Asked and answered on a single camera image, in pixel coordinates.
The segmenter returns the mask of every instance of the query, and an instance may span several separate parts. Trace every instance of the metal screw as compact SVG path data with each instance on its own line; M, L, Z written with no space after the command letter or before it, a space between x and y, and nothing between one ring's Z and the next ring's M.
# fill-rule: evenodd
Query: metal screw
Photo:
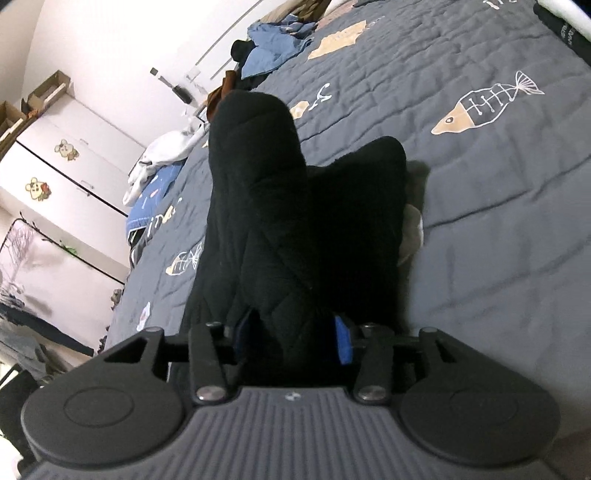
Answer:
M367 387L360 388L357 396L363 401L379 402L386 399L388 392L386 392L384 387L380 387L379 385L368 385Z
M217 402L226 398L226 389L217 385L208 385L197 390L197 398L205 402Z

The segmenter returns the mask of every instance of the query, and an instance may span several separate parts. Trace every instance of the wardrobe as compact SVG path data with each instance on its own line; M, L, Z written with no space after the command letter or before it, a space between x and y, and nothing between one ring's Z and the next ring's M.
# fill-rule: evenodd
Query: wardrobe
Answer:
M0 206L119 281L129 273L122 203L144 148L69 95L0 160Z

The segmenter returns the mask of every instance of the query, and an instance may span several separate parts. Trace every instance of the cardboard box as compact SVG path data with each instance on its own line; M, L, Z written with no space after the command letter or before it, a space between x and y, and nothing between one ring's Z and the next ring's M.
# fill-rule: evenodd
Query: cardboard box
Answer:
M0 158L12 146L17 136L29 124L29 120L18 108L8 102L0 103Z
M27 103L33 110L43 113L65 94L69 86L70 77L58 70L33 90L27 98Z

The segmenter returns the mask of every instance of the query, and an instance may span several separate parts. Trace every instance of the quilted bedspread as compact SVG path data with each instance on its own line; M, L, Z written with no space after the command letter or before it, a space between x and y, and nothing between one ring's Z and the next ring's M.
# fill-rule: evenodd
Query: quilted bedspread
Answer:
M258 90L290 107L309 164L391 135L426 165L409 329L441 328L546 387L561 434L591 427L591 69L532 1L354 8ZM148 229L107 346L180 327L206 234L203 143Z

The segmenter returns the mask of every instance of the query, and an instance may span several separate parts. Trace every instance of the fish skeleton print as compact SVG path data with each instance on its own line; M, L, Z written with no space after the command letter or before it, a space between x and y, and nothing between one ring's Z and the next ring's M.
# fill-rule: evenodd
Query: fish skeleton print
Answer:
M515 84L496 83L490 88L472 90L465 94L451 112L435 125L431 133L440 135L446 132L458 134L469 128L480 128L493 123L500 117L519 92L528 95L544 95L538 86L525 73L515 74Z

